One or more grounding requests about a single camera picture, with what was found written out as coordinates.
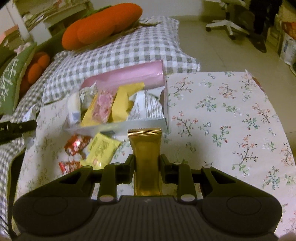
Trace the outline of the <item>large orange carrot pillow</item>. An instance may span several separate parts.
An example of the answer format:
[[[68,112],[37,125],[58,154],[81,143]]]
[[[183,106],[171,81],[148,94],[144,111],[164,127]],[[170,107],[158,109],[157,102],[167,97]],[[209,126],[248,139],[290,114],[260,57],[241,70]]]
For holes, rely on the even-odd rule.
[[[142,8],[134,3],[121,3],[72,23],[62,36],[66,50],[78,50],[118,34],[142,16]]]

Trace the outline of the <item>white office chair base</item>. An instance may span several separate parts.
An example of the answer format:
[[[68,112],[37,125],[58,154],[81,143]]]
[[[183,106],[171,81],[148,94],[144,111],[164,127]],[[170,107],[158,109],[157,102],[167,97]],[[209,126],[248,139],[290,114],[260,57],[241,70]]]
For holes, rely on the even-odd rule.
[[[238,0],[222,0],[222,1],[209,1],[213,3],[219,3],[221,8],[225,11],[225,19],[224,20],[213,20],[212,23],[206,25],[206,31],[211,32],[213,28],[217,27],[226,27],[228,31],[229,38],[231,40],[235,40],[235,36],[232,29],[235,29],[245,35],[249,35],[249,32],[242,27],[236,25],[234,22],[230,20],[230,12],[228,10],[228,6],[230,4],[242,6],[245,9],[247,8],[247,3],[245,1],[238,1]]]

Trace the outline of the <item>grey checked blanket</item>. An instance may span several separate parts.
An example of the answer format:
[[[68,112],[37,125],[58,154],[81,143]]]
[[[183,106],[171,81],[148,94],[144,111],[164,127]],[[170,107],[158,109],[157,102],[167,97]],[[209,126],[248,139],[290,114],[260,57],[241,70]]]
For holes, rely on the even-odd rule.
[[[53,62],[20,100],[12,115],[2,121],[19,123],[29,110],[40,112],[46,105],[66,97],[73,88],[94,75],[161,60],[165,72],[196,73],[200,62],[180,47],[179,22],[166,16],[142,19],[144,27],[92,50],[57,50]],[[9,208],[28,191],[43,185],[52,172],[23,160],[25,141],[17,138],[1,146],[1,237],[7,238]]]

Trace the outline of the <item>pink floral snack packet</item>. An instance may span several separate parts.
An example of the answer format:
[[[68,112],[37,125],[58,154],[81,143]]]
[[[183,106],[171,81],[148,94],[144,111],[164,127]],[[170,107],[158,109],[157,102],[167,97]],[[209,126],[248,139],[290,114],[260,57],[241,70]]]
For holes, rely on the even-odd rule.
[[[115,90],[102,90],[96,98],[92,111],[92,119],[100,123],[107,123],[115,97]]]

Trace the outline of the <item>floral tablecloth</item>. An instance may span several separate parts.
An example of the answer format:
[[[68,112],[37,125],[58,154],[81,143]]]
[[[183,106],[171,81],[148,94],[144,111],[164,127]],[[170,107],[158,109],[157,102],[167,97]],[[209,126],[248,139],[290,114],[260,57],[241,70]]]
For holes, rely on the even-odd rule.
[[[168,132],[161,153],[193,169],[215,167],[276,197],[275,234],[295,240],[295,160],[267,95],[251,74],[204,72],[167,78]],[[25,152],[15,200],[62,176],[68,98],[45,105],[34,144]]]

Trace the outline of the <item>red white snack packet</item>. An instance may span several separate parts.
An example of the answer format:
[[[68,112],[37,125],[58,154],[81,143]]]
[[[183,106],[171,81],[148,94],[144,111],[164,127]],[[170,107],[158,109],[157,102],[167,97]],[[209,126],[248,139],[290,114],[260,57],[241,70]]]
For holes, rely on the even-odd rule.
[[[67,162],[59,162],[59,167],[63,175],[71,173],[75,170],[81,168],[81,164],[79,161],[67,161]]]

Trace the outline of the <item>gold foil snack bar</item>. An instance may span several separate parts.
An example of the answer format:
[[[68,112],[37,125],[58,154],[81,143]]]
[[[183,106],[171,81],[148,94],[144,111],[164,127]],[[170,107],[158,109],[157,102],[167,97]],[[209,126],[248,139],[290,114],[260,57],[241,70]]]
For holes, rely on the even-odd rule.
[[[158,158],[161,150],[161,128],[128,130],[128,138],[135,156],[134,194],[162,195]]]

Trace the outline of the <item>white bookshelf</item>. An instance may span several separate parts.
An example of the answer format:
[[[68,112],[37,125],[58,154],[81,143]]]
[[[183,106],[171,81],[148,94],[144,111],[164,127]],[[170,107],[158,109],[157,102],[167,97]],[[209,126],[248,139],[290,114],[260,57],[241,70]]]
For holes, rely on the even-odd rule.
[[[6,8],[24,42],[42,44],[93,10],[91,1],[9,1]]]

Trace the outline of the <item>red foil snack packet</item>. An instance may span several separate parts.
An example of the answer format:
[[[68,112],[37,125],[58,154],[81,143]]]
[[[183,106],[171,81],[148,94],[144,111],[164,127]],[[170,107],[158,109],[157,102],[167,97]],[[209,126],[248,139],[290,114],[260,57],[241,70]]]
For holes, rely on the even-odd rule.
[[[82,135],[73,135],[69,140],[67,140],[66,145],[64,146],[65,152],[74,156],[75,154],[81,152],[92,140],[90,136],[82,136]]]

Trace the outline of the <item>white cookie snack packet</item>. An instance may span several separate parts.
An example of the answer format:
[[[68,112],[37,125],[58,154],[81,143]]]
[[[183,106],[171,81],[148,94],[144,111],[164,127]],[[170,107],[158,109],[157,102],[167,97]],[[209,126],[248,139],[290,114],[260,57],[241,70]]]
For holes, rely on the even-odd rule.
[[[81,107],[79,92],[73,92],[67,100],[67,112],[69,125],[76,125],[81,122]]]

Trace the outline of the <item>pink and silver snack box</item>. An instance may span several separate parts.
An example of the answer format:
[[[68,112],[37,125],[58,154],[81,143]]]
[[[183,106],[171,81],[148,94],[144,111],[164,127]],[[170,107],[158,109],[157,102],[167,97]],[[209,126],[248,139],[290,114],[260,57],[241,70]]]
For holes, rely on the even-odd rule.
[[[97,94],[86,111],[68,115],[63,129],[70,134],[126,135],[134,128],[168,129],[166,77],[163,61],[128,66],[90,77]]]

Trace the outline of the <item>white printed snack packet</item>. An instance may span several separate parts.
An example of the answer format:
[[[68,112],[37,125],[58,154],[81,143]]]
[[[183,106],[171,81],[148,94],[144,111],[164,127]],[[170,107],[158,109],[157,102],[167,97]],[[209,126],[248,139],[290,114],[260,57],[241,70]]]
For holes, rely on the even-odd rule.
[[[158,120],[164,118],[163,107],[160,102],[164,86],[140,90],[129,97],[133,103],[127,121]]]

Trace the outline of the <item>small orange plush cushion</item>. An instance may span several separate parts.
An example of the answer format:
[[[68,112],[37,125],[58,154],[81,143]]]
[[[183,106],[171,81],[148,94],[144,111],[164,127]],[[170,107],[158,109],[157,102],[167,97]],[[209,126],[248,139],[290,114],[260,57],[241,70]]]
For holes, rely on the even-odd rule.
[[[34,54],[32,61],[25,71],[20,86],[20,95],[24,95],[29,88],[42,76],[43,72],[49,66],[50,56],[46,52]]]

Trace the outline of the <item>yellow waffle sandwich packet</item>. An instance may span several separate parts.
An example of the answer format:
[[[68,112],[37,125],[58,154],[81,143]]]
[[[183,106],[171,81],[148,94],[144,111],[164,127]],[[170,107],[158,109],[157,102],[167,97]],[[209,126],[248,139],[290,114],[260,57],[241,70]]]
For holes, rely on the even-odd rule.
[[[143,82],[121,85],[118,88],[118,92],[111,109],[111,118],[114,123],[126,121],[130,110],[133,107],[133,101],[130,100],[130,97],[143,89]]]

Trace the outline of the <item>small yellow snack packet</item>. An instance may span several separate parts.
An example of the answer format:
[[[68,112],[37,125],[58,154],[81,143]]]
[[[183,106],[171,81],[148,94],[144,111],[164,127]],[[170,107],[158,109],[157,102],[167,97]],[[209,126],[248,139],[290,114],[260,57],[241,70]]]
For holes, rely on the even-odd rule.
[[[93,170],[103,169],[111,162],[120,144],[121,141],[97,133],[88,145],[88,156],[80,161],[81,166],[92,166]]]

